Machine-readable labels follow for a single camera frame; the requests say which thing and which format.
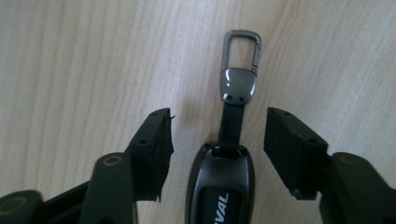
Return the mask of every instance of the carabiner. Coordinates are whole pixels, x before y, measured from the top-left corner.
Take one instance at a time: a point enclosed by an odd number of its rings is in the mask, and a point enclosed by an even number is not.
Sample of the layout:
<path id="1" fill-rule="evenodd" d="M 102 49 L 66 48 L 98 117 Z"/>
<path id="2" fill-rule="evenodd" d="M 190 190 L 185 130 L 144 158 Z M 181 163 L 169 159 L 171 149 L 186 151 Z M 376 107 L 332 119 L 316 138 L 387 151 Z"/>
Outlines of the carabiner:
<path id="1" fill-rule="evenodd" d="M 233 37 L 247 37 L 254 39 L 256 46 L 250 71 L 245 68 L 228 67 L 230 46 Z M 220 95 L 222 100 L 230 105 L 245 105 L 253 97 L 257 82 L 257 68 L 260 61 L 262 39 L 254 32 L 233 30 L 224 38 L 221 62 Z"/>

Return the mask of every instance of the key fob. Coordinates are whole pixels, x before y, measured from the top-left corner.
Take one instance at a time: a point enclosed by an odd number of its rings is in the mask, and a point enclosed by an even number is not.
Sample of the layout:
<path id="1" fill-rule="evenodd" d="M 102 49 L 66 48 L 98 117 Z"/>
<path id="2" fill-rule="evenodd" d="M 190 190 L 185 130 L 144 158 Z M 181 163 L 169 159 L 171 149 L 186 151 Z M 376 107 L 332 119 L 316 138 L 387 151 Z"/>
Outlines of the key fob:
<path id="1" fill-rule="evenodd" d="M 247 224 L 254 201 L 253 163 L 245 147 L 221 156 L 217 142 L 201 147 L 187 192 L 186 223 Z"/>

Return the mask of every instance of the wooden table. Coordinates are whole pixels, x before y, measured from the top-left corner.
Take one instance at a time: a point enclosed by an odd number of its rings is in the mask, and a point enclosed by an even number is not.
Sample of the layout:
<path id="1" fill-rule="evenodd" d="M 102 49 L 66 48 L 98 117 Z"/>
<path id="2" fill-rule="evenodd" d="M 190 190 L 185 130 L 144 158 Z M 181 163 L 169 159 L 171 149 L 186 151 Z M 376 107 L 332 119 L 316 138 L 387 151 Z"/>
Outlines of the wooden table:
<path id="1" fill-rule="evenodd" d="M 261 35 L 258 86 L 241 144 L 256 170 L 251 223 L 321 223 L 318 200 L 290 197 L 263 152 L 268 106 L 296 115 L 330 143 L 368 159 L 396 188 L 394 1 L 0 1 L 0 195 L 45 200 L 88 180 L 123 151 L 145 117 L 170 107 L 172 156 L 161 203 L 140 223 L 184 223 L 196 152 L 216 140 L 222 42 Z M 232 65 L 247 66 L 248 41 Z"/>

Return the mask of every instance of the car key fob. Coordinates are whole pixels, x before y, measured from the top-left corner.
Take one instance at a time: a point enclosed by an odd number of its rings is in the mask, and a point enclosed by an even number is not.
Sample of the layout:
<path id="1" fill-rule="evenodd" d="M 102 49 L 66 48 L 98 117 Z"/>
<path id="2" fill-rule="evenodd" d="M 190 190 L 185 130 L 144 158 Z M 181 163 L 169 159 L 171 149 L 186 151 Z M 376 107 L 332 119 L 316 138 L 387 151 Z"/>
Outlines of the car key fob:
<path id="1" fill-rule="evenodd" d="M 256 42 L 251 70 L 229 68 L 231 39 Z M 187 190 L 186 223 L 248 224 L 254 202 L 254 169 L 248 150 L 239 145 L 245 105 L 256 89 L 261 39 L 250 31 L 230 31 L 224 39 L 220 95 L 224 101 L 219 141 L 199 150 Z"/>
<path id="2" fill-rule="evenodd" d="M 219 143 L 206 143 L 191 170 L 187 221 L 203 223 L 249 223 L 254 202 L 254 169 L 245 147 L 234 158 L 219 157 Z"/>

